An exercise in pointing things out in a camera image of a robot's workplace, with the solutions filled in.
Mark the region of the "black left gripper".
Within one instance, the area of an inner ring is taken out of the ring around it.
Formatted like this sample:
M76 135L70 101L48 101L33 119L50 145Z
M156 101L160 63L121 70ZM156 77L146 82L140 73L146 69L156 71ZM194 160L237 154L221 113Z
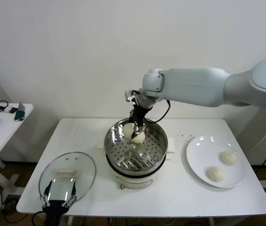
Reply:
M60 200L50 200L49 193L52 185L52 181L46 186L43 194L41 195L42 210L46 214L45 226L59 226L61 216L68 212L70 208L76 201L76 185L73 183L71 192L66 192L65 201Z

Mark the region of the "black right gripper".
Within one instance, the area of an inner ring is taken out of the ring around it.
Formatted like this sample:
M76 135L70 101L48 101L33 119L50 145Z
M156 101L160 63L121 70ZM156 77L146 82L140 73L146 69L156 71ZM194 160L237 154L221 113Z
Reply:
M133 123L131 138L135 138L139 133L145 131L146 125L144 124L144 118L150 110L150 108L134 107L130 111L130 123Z

